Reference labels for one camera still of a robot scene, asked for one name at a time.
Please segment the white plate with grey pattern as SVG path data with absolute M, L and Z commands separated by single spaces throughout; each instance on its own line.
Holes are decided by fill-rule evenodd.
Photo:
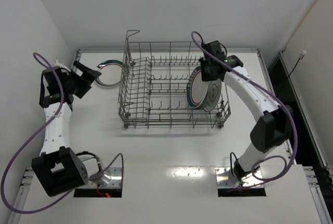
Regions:
M 211 112 L 218 104 L 221 96 L 222 82 L 220 80 L 211 81 L 208 86 L 206 104 L 203 107 L 205 112 Z

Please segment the green red rimmed plate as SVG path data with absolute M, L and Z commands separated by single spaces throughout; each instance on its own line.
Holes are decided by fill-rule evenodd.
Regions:
M 186 98 L 188 105 L 194 110 L 200 110 L 204 106 L 207 97 L 209 82 L 204 82 L 201 76 L 201 66 L 196 67 L 186 86 Z
M 101 88 L 115 88 L 121 83 L 121 74 L 124 64 L 119 60 L 106 60 L 100 63 L 98 71 L 101 75 L 95 79 L 96 84 Z

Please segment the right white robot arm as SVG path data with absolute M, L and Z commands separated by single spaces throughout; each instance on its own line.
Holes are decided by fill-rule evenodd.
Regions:
M 243 62 L 235 55 L 226 56 L 219 41 L 201 43 L 204 58 L 200 59 L 202 80 L 220 79 L 229 86 L 248 107 L 255 120 L 250 132 L 251 143 L 234 163 L 232 176 L 241 180 L 253 173 L 269 153 L 290 137 L 297 139 L 292 108 L 253 81 Z

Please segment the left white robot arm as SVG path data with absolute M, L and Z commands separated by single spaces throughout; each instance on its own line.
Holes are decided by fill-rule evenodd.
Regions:
M 45 69 L 41 75 L 39 104 L 48 124 L 32 169 L 50 197 L 88 183 L 86 166 L 70 148 L 69 123 L 74 97 L 82 98 L 101 73 L 78 61 L 73 65 L 82 72 L 80 75 L 59 65 Z

